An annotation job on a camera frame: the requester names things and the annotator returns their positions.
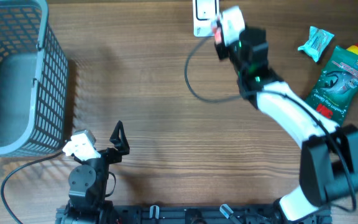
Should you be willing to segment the green 3M glove package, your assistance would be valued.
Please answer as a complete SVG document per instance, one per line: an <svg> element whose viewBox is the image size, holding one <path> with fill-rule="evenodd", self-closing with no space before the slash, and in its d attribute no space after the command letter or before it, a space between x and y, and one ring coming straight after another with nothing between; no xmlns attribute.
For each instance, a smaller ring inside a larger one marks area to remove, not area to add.
<svg viewBox="0 0 358 224"><path fill-rule="evenodd" d="M342 125L357 92L358 55L337 46L305 102Z"/></svg>

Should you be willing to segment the light green wipes packet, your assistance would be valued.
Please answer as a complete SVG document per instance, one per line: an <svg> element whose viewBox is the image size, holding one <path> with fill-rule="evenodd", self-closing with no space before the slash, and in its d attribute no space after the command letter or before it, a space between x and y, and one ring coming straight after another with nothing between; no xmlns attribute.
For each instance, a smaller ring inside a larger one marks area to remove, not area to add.
<svg viewBox="0 0 358 224"><path fill-rule="evenodd" d="M298 51L303 51L317 63L333 38L334 34L324 29L311 26L308 40L298 47Z"/></svg>

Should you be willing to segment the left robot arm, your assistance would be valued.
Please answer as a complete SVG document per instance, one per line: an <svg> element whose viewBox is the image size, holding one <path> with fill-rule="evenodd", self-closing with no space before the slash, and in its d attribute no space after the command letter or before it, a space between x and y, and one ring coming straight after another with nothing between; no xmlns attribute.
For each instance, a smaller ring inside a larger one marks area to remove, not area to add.
<svg viewBox="0 0 358 224"><path fill-rule="evenodd" d="M63 147L66 156L79 163L69 175L69 201L56 213L56 223L122 223L122 218L106 198L111 164L120 163L130 152L122 121L118 121L109 141L113 147L96 150L96 138L90 130L76 131Z"/></svg>

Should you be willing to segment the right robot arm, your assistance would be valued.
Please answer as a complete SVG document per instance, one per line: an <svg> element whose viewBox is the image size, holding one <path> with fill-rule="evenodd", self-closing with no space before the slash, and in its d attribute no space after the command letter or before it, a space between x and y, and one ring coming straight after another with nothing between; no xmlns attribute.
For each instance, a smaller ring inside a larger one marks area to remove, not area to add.
<svg viewBox="0 0 358 224"><path fill-rule="evenodd" d="M214 46L238 75L241 97L276 121L301 149L299 186L281 197L276 209L284 223L303 221L341 198L358 193L358 128L340 126L307 105L269 67L266 32L217 26Z"/></svg>

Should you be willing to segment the small red sachet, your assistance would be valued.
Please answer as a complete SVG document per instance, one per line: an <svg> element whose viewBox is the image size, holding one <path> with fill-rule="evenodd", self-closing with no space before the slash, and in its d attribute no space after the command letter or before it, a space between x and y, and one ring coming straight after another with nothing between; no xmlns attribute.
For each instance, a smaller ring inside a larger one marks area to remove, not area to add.
<svg viewBox="0 0 358 224"><path fill-rule="evenodd" d="M217 19L211 23L211 30L214 35L214 43L217 45L221 44L223 42L222 25L221 25L219 19Z"/></svg>

